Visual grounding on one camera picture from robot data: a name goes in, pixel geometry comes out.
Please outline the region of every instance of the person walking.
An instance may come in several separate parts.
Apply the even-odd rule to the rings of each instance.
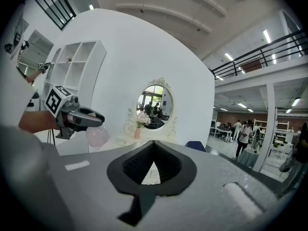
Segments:
[[[234,131],[234,135],[233,135],[233,140],[236,141],[237,140],[237,136],[240,133],[240,129],[242,124],[240,123],[240,120],[237,120],[237,123],[234,124],[235,126],[235,131]]]
[[[247,147],[248,140],[249,138],[252,137],[252,130],[251,130],[250,124],[251,124],[251,120],[248,120],[246,125],[243,125],[240,129],[240,139],[238,141],[239,145],[236,150],[235,160],[237,160],[241,149],[244,150]]]

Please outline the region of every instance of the shelf compartment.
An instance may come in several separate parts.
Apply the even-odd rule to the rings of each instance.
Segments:
[[[48,80],[48,79],[50,80],[52,72],[53,72],[53,69],[54,69],[54,64],[49,66],[48,72],[47,72],[47,76],[46,76],[46,80]]]
[[[72,89],[72,88],[69,88],[69,87],[66,87],[66,89],[68,91],[70,91],[73,94],[73,96],[78,96],[78,90]]]
[[[50,85],[44,84],[43,95],[42,95],[43,99],[45,99],[47,97],[49,90],[50,90]]]
[[[85,63],[72,63],[66,78],[65,85],[78,88],[84,67]]]
[[[54,68],[54,73],[52,76],[52,83],[54,85],[63,85],[65,76],[67,74],[68,68],[71,63],[61,63],[57,64]]]
[[[73,58],[79,46],[80,43],[66,45],[58,59],[58,62],[65,62],[67,56],[72,56]]]
[[[81,46],[79,47],[75,57],[73,58],[73,62],[85,62],[85,61],[87,61],[95,43],[96,42],[82,43]]]

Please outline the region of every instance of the white shirt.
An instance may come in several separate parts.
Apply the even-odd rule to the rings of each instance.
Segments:
[[[235,126],[235,130],[240,130],[240,128],[241,128],[241,123],[239,123],[239,122],[237,122],[237,123],[235,123],[234,124],[234,126]]]
[[[246,137],[244,137],[243,135],[240,136],[240,142],[248,144],[249,134],[251,133],[251,126],[246,127],[246,125],[244,125],[241,127],[240,131],[244,134],[247,134]]]

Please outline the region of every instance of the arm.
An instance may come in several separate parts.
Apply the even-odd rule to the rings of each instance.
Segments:
[[[30,74],[29,76],[26,76],[26,81],[28,83],[32,82],[36,79],[37,76],[39,76],[42,73],[42,70],[35,71],[34,73]]]
[[[308,143],[306,142],[306,140],[302,140],[302,141],[301,141],[301,145],[302,145],[304,148],[308,148]]]
[[[19,128],[30,133],[48,129],[59,129],[54,117],[49,111],[25,111],[20,119]]]

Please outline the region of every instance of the white pillar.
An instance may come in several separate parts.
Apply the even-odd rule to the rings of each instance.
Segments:
[[[261,167],[266,159],[266,156],[270,148],[271,138],[273,136],[274,126],[275,126],[274,85],[273,83],[269,83],[266,85],[266,87],[268,91],[268,120],[267,120],[266,132],[265,132],[265,137],[264,137],[264,141],[262,144],[261,153],[253,167],[253,170],[256,172],[259,172],[261,170]]]

